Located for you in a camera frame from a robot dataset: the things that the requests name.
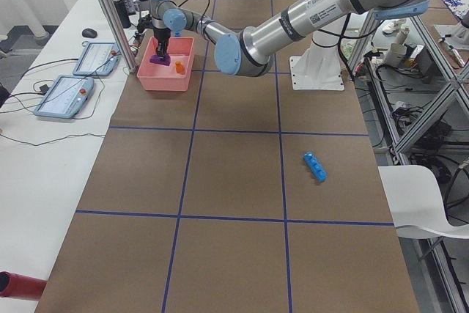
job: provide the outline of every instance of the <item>purple object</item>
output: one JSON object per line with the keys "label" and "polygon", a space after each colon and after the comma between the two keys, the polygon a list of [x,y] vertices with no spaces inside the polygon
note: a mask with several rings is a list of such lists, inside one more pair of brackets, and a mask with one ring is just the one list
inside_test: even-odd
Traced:
{"label": "purple object", "polygon": [[152,64],[169,66],[169,64],[171,64],[171,57],[168,53],[164,54],[164,59],[161,59],[158,55],[151,55],[151,57],[149,58],[149,62],[151,62]]}

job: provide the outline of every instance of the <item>blue object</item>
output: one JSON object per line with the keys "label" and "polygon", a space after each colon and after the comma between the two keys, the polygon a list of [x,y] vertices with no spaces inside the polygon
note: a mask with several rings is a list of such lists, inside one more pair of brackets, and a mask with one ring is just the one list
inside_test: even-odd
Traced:
{"label": "blue object", "polygon": [[222,73],[236,75],[241,67],[241,45],[234,34],[224,34],[215,46],[215,63]]}
{"label": "blue object", "polygon": [[163,22],[173,32],[182,31],[188,21],[180,9],[169,9],[163,15]]}
{"label": "blue object", "polygon": [[73,75],[107,76],[116,67],[119,47],[114,42],[88,42],[80,55]]}
{"label": "blue object", "polygon": [[33,114],[72,119],[88,100],[94,86],[92,77],[61,75],[53,82]]}
{"label": "blue object", "polygon": [[423,14],[428,9],[430,0],[420,3],[397,7],[395,9],[373,10],[374,18],[377,20],[394,20],[396,18],[409,18]]}
{"label": "blue object", "polygon": [[314,176],[317,178],[317,180],[320,183],[328,178],[328,174],[322,168],[322,165],[320,164],[320,162],[317,161],[313,152],[306,152],[303,158],[305,162],[308,164],[311,171],[313,172]]}

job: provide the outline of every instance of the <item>red cylinder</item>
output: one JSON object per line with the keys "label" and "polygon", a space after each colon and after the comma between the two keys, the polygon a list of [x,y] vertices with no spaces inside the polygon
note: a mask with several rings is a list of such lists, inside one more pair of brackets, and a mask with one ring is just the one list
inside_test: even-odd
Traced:
{"label": "red cylinder", "polygon": [[15,273],[0,273],[0,297],[38,301],[43,294],[46,280],[31,278]]}

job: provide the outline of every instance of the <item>white mounting plate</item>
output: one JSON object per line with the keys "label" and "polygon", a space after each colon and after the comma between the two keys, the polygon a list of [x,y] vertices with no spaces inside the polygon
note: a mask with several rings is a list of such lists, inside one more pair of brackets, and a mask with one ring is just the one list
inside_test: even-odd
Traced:
{"label": "white mounting plate", "polygon": [[295,65],[301,59],[301,56],[291,56],[290,57],[290,72],[292,77],[292,86],[295,91],[298,90],[313,90],[321,89],[328,91],[343,91],[345,89],[342,82],[342,76],[337,75],[337,78],[332,78],[326,80],[326,82],[320,82],[314,80],[312,77],[307,76],[305,73],[299,73],[295,70]]}
{"label": "white mounting plate", "polygon": [[[452,32],[454,26],[456,25],[435,25],[435,29],[441,37],[445,37],[446,34],[450,34]],[[445,42],[452,45],[454,49],[458,51],[469,51],[469,45],[458,43],[455,40],[452,40],[451,37],[445,38]]]}

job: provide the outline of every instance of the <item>chair leg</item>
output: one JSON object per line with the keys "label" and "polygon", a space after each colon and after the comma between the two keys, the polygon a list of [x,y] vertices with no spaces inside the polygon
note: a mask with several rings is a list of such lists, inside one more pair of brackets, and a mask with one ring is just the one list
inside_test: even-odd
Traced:
{"label": "chair leg", "polygon": [[424,258],[426,256],[428,256],[434,249],[436,246],[438,246],[440,244],[441,241],[443,241],[443,236],[440,236],[422,255],[421,257],[418,258],[418,261],[421,262],[422,260],[424,260]]}

